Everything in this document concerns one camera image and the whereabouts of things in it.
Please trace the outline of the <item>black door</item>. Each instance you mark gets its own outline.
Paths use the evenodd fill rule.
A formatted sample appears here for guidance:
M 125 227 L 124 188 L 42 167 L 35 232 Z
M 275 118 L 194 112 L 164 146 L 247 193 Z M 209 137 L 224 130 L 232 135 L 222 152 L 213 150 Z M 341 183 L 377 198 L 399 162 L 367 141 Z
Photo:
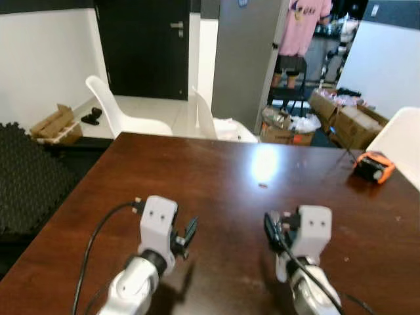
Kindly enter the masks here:
M 93 0 L 114 95 L 185 101 L 191 0 Z M 170 23 L 183 21 L 183 38 Z

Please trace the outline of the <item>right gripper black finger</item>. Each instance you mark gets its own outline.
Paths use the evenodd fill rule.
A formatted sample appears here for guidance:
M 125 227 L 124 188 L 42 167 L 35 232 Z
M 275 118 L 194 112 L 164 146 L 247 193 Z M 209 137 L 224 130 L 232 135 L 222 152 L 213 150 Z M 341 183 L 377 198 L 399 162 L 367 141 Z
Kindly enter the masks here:
M 264 214 L 264 233 L 271 251 L 277 255 L 283 253 L 282 231 L 272 219 L 270 213 Z

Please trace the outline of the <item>person in pink shirt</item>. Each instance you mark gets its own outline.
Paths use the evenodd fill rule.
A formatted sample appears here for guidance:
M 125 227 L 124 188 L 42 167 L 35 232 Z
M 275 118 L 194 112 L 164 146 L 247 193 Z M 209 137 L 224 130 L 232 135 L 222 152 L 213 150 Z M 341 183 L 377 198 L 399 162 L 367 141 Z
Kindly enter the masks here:
M 272 88 L 281 86 L 282 74 L 287 76 L 286 87 L 292 88 L 296 85 L 316 25 L 324 25 L 330 21 L 332 6 L 332 0 L 290 0 L 271 81 Z

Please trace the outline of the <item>orange black tape measure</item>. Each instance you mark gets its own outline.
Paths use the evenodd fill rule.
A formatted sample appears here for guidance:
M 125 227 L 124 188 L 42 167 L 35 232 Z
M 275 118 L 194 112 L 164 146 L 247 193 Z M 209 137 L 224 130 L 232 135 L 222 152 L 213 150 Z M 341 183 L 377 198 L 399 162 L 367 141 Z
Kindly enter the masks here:
M 355 160 L 353 174 L 381 185 L 395 170 L 396 164 L 381 151 L 366 151 Z

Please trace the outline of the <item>white plastic chair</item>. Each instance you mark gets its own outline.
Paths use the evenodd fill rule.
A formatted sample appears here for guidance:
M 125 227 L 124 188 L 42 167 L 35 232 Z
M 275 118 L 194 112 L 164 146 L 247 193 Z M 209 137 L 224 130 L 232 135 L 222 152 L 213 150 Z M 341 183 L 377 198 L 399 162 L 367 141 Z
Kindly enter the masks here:
M 366 151 L 379 151 L 420 189 L 420 109 L 399 109 L 373 139 Z
M 117 138 L 117 136 L 123 133 L 169 137 L 174 135 L 172 128 L 159 120 L 133 117 L 124 114 L 108 85 L 98 76 L 87 76 L 86 86 L 101 105 L 103 114 L 108 120 L 109 129 L 114 138 Z
M 210 105 L 207 103 L 206 99 L 198 93 L 198 90 L 195 86 L 191 86 L 191 91 L 195 94 L 196 105 L 197 105 L 197 119 L 198 119 L 198 129 L 201 134 L 207 139 L 216 139 L 215 132 L 213 131 L 213 114 L 211 111 Z M 243 126 L 241 123 L 241 135 L 243 136 L 242 140 L 235 142 L 243 143 L 259 143 L 259 139 L 246 129 L 246 126 Z

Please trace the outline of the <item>cardboard box with rubbish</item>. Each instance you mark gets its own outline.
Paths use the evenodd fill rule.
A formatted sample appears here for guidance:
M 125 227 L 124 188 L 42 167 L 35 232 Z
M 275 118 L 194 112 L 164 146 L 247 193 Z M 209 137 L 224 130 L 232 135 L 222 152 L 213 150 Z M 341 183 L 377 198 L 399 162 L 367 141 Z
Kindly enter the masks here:
M 322 126 L 314 114 L 292 116 L 285 110 L 273 107 L 263 108 L 261 117 L 262 143 L 309 146 L 315 132 Z

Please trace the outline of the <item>black stool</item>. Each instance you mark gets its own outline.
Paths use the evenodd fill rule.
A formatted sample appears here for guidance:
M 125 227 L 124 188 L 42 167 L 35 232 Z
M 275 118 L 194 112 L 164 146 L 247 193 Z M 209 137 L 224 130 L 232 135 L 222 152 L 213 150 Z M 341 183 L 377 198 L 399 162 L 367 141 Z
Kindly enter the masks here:
M 283 72 L 297 72 L 298 75 L 303 75 L 300 80 L 300 85 L 291 85 L 290 87 L 271 87 L 269 89 L 269 96 L 267 98 L 267 108 L 272 107 L 272 103 L 275 100 L 281 100 L 281 109 L 286 109 L 289 102 L 306 101 L 305 89 L 307 79 L 307 62 L 303 56 L 289 56 L 279 55 L 276 61 L 274 74 L 282 74 Z

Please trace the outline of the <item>grey door panel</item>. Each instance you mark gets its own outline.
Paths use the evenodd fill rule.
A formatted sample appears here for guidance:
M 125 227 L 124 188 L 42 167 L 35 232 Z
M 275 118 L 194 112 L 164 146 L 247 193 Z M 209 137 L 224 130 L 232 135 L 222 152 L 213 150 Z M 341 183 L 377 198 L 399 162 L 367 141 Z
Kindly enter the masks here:
M 261 129 L 289 0 L 220 0 L 212 113 Z

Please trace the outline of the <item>small open cardboard box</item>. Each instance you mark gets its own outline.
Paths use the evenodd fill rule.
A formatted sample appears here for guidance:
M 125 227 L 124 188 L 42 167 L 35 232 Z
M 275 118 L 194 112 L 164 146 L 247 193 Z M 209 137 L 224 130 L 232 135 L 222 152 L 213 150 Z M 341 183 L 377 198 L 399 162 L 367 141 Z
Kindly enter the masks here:
M 74 144 L 82 137 L 81 124 L 75 122 L 70 107 L 59 103 L 57 108 L 54 114 L 36 123 L 30 129 L 30 134 L 33 139 L 43 144 Z

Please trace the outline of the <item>large brown cardboard box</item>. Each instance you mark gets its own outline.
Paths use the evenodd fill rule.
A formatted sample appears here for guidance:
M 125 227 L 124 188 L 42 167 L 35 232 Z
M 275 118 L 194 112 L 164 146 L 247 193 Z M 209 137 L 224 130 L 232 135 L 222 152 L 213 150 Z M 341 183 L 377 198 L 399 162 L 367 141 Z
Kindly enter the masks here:
M 347 149 L 365 150 L 389 122 L 359 96 L 339 95 L 332 88 L 314 89 L 308 103 L 324 133 Z

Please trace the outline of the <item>black shoe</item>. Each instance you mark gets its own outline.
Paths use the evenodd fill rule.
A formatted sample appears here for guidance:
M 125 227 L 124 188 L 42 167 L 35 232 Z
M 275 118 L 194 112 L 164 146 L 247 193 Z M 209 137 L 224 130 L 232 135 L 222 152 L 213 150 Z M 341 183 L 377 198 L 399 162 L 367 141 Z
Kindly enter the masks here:
M 80 121 L 93 126 L 99 126 L 99 118 L 102 117 L 102 114 L 103 111 L 101 108 L 92 107 L 90 113 L 82 116 Z

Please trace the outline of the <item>black foam floor mat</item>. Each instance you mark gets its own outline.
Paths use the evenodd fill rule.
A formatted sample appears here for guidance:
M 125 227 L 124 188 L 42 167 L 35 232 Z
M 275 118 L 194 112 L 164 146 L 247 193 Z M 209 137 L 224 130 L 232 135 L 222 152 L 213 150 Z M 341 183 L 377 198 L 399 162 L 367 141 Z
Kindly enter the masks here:
M 0 123 L 0 237 L 38 234 L 87 170 L 70 155 Z

